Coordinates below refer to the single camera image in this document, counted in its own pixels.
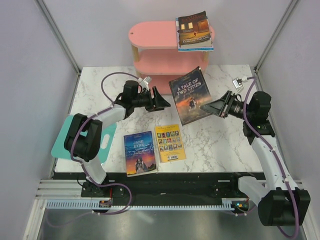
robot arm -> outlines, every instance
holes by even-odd
[[[222,98],[202,105],[200,108],[221,118],[232,115],[244,119],[245,103],[237,97],[237,94],[227,91]],[[243,122],[243,133],[259,158],[266,186],[262,186],[254,177],[242,176],[238,179],[238,189],[258,207],[259,219],[264,226],[294,226],[294,206],[287,188],[288,184],[296,202],[299,224],[302,225],[310,204],[310,195],[307,190],[298,188],[280,157],[275,132],[267,120],[270,108],[270,95],[257,91],[253,94],[250,103],[246,105],[246,118],[254,130],[267,140],[272,150],[252,131],[246,121]]]
[[[73,151],[74,157],[83,165],[87,175],[96,183],[101,184],[106,178],[106,172],[101,166],[98,158],[100,149],[102,129],[118,121],[128,118],[135,108],[145,107],[148,112],[160,111],[170,107],[168,103],[154,86],[152,88],[153,98],[149,89],[150,77],[139,79],[140,83],[128,80],[123,86],[123,92],[118,95],[111,109],[91,119],[84,127],[86,136],[80,135],[76,141]],[[64,148],[71,152],[75,136],[81,125],[88,119],[82,114],[74,115],[68,133],[64,141]]]

yellow book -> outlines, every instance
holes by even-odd
[[[184,143],[178,124],[155,127],[156,141],[161,162],[167,163],[186,159]]]

book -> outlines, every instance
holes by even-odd
[[[197,48],[213,50],[209,21],[206,11],[176,19],[178,51],[203,51]]]
[[[151,131],[125,135],[124,150],[128,177],[157,172]]]
[[[212,102],[212,98],[200,67],[169,82],[181,124],[186,125],[209,116],[200,109],[201,105]]]
[[[156,141],[161,162],[167,163],[186,159],[184,143],[178,124],[155,127]]]
[[[194,45],[185,45],[185,46],[181,46],[179,44],[179,22],[178,22],[178,18],[175,19],[175,25],[176,25],[176,40],[177,40],[177,45],[178,45],[178,52],[208,52],[208,51],[213,51],[214,50],[214,43],[211,41],[211,46],[209,47],[195,47]]]

metal floor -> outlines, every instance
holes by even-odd
[[[88,210],[46,210],[50,222],[61,225]],[[294,228],[284,228],[292,234]],[[248,216],[219,211],[131,210],[119,215],[86,215],[60,228],[45,220],[38,240],[285,240],[276,227],[260,223],[257,210]],[[306,240],[300,228],[296,240]]]

book spine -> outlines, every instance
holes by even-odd
[[[199,48],[180,48],[178,47],[179,52],[188,52],[188,51],[200,51],[200,52],[206,52],[206,51],[213,51],[213,47],[199,47]]]

